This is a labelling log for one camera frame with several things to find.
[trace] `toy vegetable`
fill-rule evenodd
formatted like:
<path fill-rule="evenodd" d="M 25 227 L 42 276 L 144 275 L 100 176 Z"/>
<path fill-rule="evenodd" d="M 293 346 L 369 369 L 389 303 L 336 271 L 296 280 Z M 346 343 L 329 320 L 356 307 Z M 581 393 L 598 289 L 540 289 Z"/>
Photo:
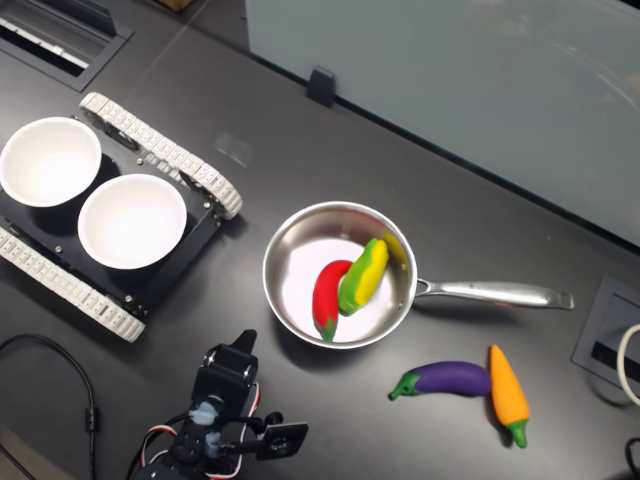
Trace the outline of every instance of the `toy vegetable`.
<path fill-rule="evenodd" d="M 351 265 L 347 260 L 331 262 L 322 269 L 313 288 L 313 322 L 328 341 L 333 340 L 338 326 L 338 283 Z"/>
<path fill-rule="evenodd" d="M 389 259 L 387 244 L 374 238 L 351 266 L 340 285 L 338 305 L 344 313 L 353 313 L 366 304 L 375 292 Z"/>
<path fill-rule="evenodd" d="M 529 420 L 529 405 L 522 393 L 516 374 L 513 373 L 507 357 L 497 345 L 489 351 L 491 372 L 491 396 L 498 420 L 511 430 L 513 440 L 520 448 L 527 446 L 524 429 Z"/>
<path fill-rule="evenodd" d="M 491 378 L 484 368 L 468 362 L 438 362 L 405 373 L 389 399 L 434 392 L 476 397 L 486 395 L 490 390 Z"/>

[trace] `stainless steel pan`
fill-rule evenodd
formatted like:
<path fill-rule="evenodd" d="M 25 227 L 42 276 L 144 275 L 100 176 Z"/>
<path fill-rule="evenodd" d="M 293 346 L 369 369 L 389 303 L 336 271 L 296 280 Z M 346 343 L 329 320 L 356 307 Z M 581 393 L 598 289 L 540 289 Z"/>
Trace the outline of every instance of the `stainless steel pan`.
<path fill-rule="evenodd" d="M 389 246 L 389 263 L 369 303 L 342 317 L 333 342 L 320 338 L 313 325 L 311 298 L 320 271 L 334 260 L 354 261 L 372 238 Z M 428 282 L 418 278 L 409 243 L 381 213 L 348 202 L 308 207 L 289 218 L 271 239 L 262 278 L 269 304 L 285 327 L 315 345 L 333 349 L 362 347 L 391 333 L 413 300 L 448 295 L 535 308 L 573 308 L 569 293 L 507 282 Z M 416 293 L 418 284 L 424 287 Z"/>

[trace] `dark table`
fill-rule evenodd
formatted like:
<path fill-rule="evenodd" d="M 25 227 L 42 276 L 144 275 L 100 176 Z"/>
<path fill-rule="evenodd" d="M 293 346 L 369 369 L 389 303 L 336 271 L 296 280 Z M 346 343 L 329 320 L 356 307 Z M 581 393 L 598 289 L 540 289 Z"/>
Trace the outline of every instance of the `dark table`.
<path fill-rule="evenodd" d="M 221 170 L 244 197 L 241 216 L 214 237 L 133 345 L 69 314 L 0 262 L 0 338 L 49 335 L 93 380 L 103 413 L 100 478 L 124 477 L 146 429 L 187 406 L 203 353 L 247 328 L 258 331 L 259 412 L 280 410 L 311 430 L 297 457 L 250 459 L 239 478 L 627 478 L 622 448 L 638 433 L 640 409 L 605 403 L 596 391 L 622 394 L 570 357 L 601 277 L 640 288 L 640 259 L 349 111 L 314 104 L 302 87 L 217 42 L 198 23 L 202 7 L 185 26 L 142 1 L 114 3 L 136 34 L 87 91 L 121 102 Z M 77 112 L 81 97 L 0 55 L 0 141 L 28 121 Z M 241 147 L 235 154 L 216 148 L 225 135 Z M 378 344 L 308 347 L 271 313 L 262 257 L 289 215 L 327 200 L 393 219 L 427 279 L 536 283 L 573 292 L 576 308 L 420 300 Z M 440 360 L 486 364 L 493 343 L 529 400 L 526 450 L 505 446 L 482 399 L 387 400 L 404 371 Z M 86 400 L 68 365 L 25 347 L 2 356 L 0 382 L 0 422 L 87 478 Z"/>

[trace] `red chili pepper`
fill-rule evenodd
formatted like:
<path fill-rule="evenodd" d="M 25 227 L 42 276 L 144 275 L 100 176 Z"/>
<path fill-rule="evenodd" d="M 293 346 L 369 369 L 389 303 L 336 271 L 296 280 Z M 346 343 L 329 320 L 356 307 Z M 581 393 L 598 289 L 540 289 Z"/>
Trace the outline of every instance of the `red chili pepper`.
<path fill-rule="evenodd" d="M 322 269 L 313 289 L 313 321 L 327 341 L 333 340 L 338 326 L 338 284 L 353 262 L 336 260 Z"/>

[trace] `purple eggplant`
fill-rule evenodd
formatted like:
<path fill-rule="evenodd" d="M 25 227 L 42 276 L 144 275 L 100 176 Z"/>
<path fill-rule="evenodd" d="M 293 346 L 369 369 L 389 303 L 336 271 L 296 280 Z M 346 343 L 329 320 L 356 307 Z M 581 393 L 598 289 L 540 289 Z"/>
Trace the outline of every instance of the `purple eggplant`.
<path fill-rule="evenodd" d="M 405 373 L 389 399 L 436 392 L 478 397 L 490 391 L 491 377 L 484 368 L 468 362 L 438 362 Z"/>

